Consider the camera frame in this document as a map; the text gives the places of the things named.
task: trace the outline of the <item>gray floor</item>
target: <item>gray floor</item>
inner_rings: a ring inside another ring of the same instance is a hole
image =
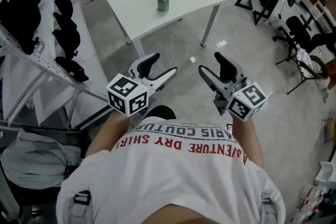
[[[125,73],[137,55],[133,46],[125,44],[115,17],[106,0],[80,1],[92,41],[101,60],[105,74],[111,80],[117,73]],[[189,14],[142,38],[146,53],[159,52],[161,57],[156,72],[178,67],[175,79],[155,98],[156,104],[170,106],[181,119],[192,122],[215,123],[225,127],[231,123],[229,115],[217,113],[212,100],[214,93],[198,74],[198,65],[206,65],[219,71],[213,57],[220,51],[241,64],[246,75],[257,81],[265,92],[272,92],[265,107],[254,116],[254,122],[265,157],[265,170],[280,189],[288,214],[298,201],[300,188],[313,183],[319,169],[319,161],[328,159],[332,143],[324,144],[321,119],[335,116],[335,92],[324,104],[321,88],[325,82],[308,81],[291,95],[286,95],[300,79],[294,63],[275,62],[287,55],[287,45],[273,42],[274,28],[261,20],[258,26],[252,22],[251,12],[234,6],[236,0],[224,2],[219,9],[209,35],[207,47],[199,44],[209,19],[211,8]],[[303,12],[300,7],[282,12],[286,17]],[[218,47],[225,40],[227,44]],[[332,55],[325,48],[322,54],[314,52],[326,62]]]

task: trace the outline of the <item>box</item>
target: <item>box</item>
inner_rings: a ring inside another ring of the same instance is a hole
[[[110,106],[128,117],[148,106],[148,87],[122,74],[117,74],[106,89]]]
[[[242,121],[247,121],[266,103],[268,97],[258,83],[252,84],[232,94],[228,110]]]

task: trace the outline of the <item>black shoe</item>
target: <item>black shoe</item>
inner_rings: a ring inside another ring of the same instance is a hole
[[[264,3],[264,1],[263,0],[259,0],[260,1],[260,4],[261,4],[261,6],[265,6],[265,3]]]

